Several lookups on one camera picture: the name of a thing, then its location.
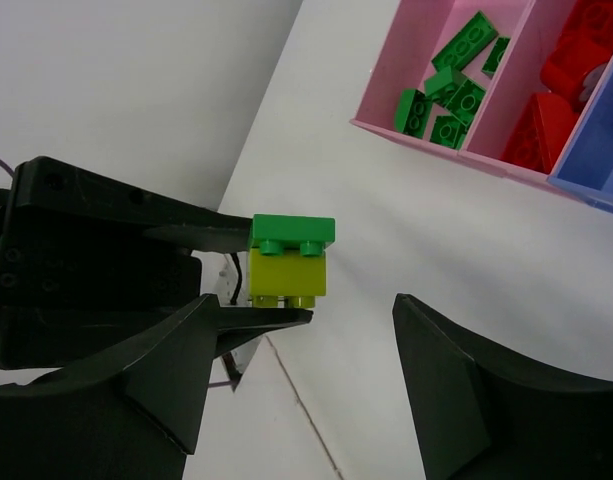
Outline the red lego brick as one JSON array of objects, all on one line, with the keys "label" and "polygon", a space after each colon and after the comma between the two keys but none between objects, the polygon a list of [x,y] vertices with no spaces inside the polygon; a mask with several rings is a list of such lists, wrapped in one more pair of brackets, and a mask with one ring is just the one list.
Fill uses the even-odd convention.
[{"label": "red lego brick", "polygon": [[540,72],[542,83],[580,112],[613,55],[613,1],[578,1]]}]

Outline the thin green plate brick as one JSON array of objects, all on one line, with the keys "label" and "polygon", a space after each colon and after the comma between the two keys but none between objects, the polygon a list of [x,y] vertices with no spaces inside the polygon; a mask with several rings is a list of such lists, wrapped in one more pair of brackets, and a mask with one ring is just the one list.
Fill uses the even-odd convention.
[{"label": "thin green plate brick", "polygon": [[295,250],[303,257],[321,257],[335,239],[334,218],[255,214],[248,245],[263,256]]}]

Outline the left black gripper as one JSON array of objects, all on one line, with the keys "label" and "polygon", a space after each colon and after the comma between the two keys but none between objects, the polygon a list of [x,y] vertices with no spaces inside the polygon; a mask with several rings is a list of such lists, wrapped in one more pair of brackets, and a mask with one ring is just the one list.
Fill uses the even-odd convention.
[{"label": "left black gripper", "polygon": [[220,350],[219,335],[236,336],[226,342],[234,347],[312,320],[309,310],[218,304],[127,312],[180,307],[196,298],[202,263],[178,247],[244,252],[250,218],[50,157],[17,167],[12,202],[19,208],[0,207],[0,306],[19,307],[0,309],[0,370],[84,361],[125,370],[160,347],[211,358]]}]

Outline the green square lego brick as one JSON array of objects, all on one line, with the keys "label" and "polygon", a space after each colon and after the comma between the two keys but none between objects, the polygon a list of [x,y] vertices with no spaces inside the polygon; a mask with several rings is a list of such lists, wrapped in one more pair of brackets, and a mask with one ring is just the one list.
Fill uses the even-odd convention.
[{"label": "green square lego brick", "polygon": [[466,78],[448,100],[445,109],[463,126],[469,128],[485,94],[486,90],[482,86],[470,78]]}]

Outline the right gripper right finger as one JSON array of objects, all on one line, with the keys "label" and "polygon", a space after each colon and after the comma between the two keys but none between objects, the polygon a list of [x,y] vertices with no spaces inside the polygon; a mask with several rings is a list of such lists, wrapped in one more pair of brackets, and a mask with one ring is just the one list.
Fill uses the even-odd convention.
[{"label": "right gripper right finger", "polygon": [[428,479],[613,479],[613,382],[531,359],[409,294],[392,310]]}]

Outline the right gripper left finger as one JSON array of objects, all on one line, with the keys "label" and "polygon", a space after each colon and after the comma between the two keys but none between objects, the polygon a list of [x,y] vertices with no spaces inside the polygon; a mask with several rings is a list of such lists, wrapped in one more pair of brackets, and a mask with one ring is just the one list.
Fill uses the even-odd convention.
[{"label": "right gripper left finger", "polygon": [[180,479],[215,356],[160,347],[125,370],[86,361],[0,386],[0,479]]}]

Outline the small green lego brick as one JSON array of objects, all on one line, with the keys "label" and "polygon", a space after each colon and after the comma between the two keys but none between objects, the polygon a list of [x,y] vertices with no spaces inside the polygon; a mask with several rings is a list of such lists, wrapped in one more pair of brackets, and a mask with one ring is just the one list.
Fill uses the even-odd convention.
[{"label": "small green lego brick", "polygon": [[489,78],[492,78],[495,75],[509,43],[509,37],[499,36],[496,39],[491,51],[488,54],[488,57],[486,58],[481,68],[481,71],[484,75]]}]

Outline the green and lime brick stack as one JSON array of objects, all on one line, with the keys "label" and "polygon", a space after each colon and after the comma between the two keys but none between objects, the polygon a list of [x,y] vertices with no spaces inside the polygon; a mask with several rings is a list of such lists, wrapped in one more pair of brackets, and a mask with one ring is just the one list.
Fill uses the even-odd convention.
[{"label": "green and lime brick stack", "polygon": [[248,292],[255,308],[313,309],[327,291],[326,257],[304,257],[298,250],[280,256],[249,252]]}]

